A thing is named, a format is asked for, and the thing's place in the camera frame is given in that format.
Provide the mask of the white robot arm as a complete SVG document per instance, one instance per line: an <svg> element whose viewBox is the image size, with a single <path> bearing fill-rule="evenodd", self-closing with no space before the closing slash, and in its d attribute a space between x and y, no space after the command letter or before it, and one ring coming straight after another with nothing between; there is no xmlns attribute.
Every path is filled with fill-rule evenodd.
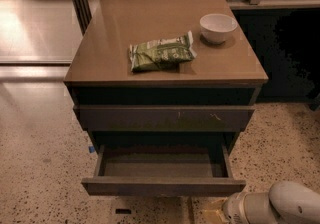
<svg viewBox="0 0 320 224"><path fill-rule="evenodd" d="M267 192L239 192L203 210L208 224L320 224L320 194L293 181Z"/></svg>

